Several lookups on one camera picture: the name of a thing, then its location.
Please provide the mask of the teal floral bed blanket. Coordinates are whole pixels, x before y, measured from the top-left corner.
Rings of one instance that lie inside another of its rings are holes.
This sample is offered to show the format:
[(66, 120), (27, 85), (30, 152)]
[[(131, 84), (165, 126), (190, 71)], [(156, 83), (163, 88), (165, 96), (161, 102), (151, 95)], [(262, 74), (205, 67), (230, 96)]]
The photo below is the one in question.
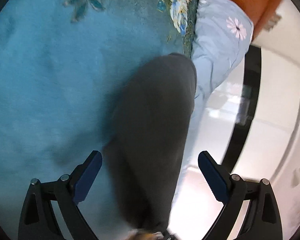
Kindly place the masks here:
[(9, 0), (0, 12), (0, 225), (32, 178), (71, 172), (113, 135), (122, 86), (156, 56), (190, 55), (197, 0)]

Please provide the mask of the dark grey sweatpants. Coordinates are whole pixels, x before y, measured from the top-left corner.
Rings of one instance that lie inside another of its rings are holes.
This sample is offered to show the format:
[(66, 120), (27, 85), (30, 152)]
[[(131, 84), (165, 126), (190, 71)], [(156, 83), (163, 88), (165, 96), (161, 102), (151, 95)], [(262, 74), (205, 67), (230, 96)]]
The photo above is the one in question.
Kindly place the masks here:
[(135, 239), (168, 236), (196, 85), (189, 58), (177, 53), (156, 57), (130, 78), (115, 107), (114, 137), (103, 156), (120, 213)]

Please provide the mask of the white glossy wardrobe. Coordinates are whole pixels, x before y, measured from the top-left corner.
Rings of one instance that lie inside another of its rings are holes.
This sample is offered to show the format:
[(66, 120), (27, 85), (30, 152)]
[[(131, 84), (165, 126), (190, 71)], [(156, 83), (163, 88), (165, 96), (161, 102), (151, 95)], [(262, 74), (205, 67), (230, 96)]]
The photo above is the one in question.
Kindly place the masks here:
[[(256, 112), (233, 168), (244, 179), (270, 180), (280, 210), (284, 239), (300, 232), (300, 12), (291, 0), (277, 8), (281, 16), (271, 31), (254, 40), (261, 50), (261, 82)], [(198, 154), (208, 151), (221, 163), (239, 136), (239, 116), (248, 90), (243, 61), (213, 92), (199, 111), (170, 221), (180, 239), (201, 239), (222, 204), (213, 196), (198, 166)]]

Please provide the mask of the light blue floral duvet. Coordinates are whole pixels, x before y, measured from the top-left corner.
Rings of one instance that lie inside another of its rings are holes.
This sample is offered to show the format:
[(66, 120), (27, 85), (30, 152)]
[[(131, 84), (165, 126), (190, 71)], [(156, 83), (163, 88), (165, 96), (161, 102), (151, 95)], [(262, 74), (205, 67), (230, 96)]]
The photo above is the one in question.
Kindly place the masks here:
[(191, 55), (197, 90), (181, 176), (201, 151), (216, 161), (225, 154), (243, 87), (243, 74), (234, 82), (228, 76), (243, 69), (253, 30), (253, 22), (235, 2), (199, 0)]

